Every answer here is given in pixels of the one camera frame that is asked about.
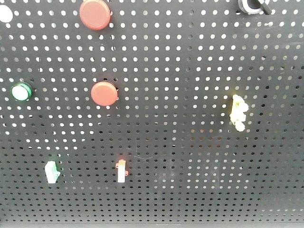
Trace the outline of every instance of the perforated metal panel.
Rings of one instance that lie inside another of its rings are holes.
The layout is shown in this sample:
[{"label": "perforated metal panel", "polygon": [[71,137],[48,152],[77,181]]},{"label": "perforated metal panel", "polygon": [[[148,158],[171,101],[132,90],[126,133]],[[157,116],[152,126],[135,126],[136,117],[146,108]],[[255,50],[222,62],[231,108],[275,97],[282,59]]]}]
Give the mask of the perforated metal panel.
[{"label": "perforated metal panel", "polygon": [[[0,0],[1,223],[303,222],[304,1]],[[95,82],[119,89],[100,107]],[[17,102],[11,86],[35,87]],[[249,104],[229,122],[232,95]],[[115,164],[130,175],[117,183]],[[44,166],[61,175],[47,184]]]}]

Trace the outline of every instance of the green button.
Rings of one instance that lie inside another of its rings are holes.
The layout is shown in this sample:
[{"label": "green button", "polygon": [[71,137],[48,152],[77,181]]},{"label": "green button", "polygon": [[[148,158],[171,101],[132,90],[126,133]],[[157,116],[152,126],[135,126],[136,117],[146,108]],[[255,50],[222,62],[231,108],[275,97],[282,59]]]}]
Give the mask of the green button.
[{"label": "green button", "polygon": [[32,87],[25,82],[19,82],[13,85],[11,94],[17,101],[28,101],[33,94]]}]

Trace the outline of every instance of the white clip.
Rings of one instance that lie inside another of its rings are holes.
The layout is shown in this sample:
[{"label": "white clip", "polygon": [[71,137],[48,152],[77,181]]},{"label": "white clip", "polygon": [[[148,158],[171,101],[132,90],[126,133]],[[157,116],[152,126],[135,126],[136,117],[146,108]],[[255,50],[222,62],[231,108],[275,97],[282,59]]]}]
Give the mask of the white clip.
[{"label": "white clip", "polygon": [[125,160],[119,160],[118,163],[116,163],[116,168],[118,168],[118,183],[125,183],[125,177],[129,175],[129,172],[125,170],[125,163]]},{"label": "white clip", "polygon": [[230,121],[235,125],[236,130],[242,132],[245,130],[246,115],[244,112],[249,110],[249,106],[245,103],[244,99],[238,95],[233,95],[233,104],[230,114]]},{"label": "white clip", "polygon": [[54,161],[47,162],[45,171],[48,183],[55,184],[58,177],[60,176],[60,172],[57,171],[56,163]]}]

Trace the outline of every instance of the plastic part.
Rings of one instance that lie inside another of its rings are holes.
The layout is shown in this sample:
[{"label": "plastic part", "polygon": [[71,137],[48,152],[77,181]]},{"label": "plastic part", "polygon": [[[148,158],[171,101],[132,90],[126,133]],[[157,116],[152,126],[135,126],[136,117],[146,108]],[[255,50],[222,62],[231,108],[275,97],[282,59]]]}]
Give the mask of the plastic part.
[{"label": "plastic part", "polygon": [[244,13],[258,14],[265,11],[265,14],[271,14],[271,9],[268,7],[270,0],[255,0],[260,5],[260,8],[253,8],[249,5],[249,1],[253,0],[238,0],[238,5]]},{"label": "plastic part", "polygon": [[96,83],[91,90],[92,99],[101,106],[108,106],[115,103],[118,98],[117,89],[109,82]]},{"label": "plastic part", "polygon": [[32,87],[25,82],[19,82],[13,85],[11,94],[17,101],[28,101],[33,94]]},{"label": "plastic part", "polygon": [[129,175],[129,172],[125,170],[125,160],[119,160],[118,163],[116,163],[116,168],[118,169],[117,174],[117,182],[118,183],[125,183],[125,177]]},{"label": "plastic part", "polygon": [[0,5],[0,21],[10,23],[13,20],[13,12],[6,5]]},{"label": "plastic part", "polygon": [[246,115],[244,112],[249,110],[249,106],[245,103],[244,99],[238,95],[233,95],[233,104],[230,114],[230,120],[235,125],[236,130],[242,132],[245,130]]},{"label": "plastic part", "polygon": [[56,163],[54,161],[47,162],[45,171],[48,183],[55,184],[58,177],[60,176],[60,172],[57,171]]},{"label": "plastic part", "polygon": [[86,0],[79,9],[81,21],[90,29],[104,29],[111,19],[111,12],[107,4],[102,0]]}]

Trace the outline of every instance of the red push button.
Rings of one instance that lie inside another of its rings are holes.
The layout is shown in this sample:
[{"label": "red push button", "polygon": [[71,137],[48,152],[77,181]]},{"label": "red push button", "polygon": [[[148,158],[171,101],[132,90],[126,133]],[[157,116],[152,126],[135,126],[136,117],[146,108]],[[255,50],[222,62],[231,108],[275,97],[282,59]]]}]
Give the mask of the red push button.
[{"label": "red push button", "polygon": [[110,9],[102,0],[86,0],[79,10],[81,21],[90,29],[104,29],[111,19]]},{"label": "red push button", "polygon": [[117,90],[109,82],[98,82],[91,90],[93,101],[101,106],[112,105],[118,98]]}]

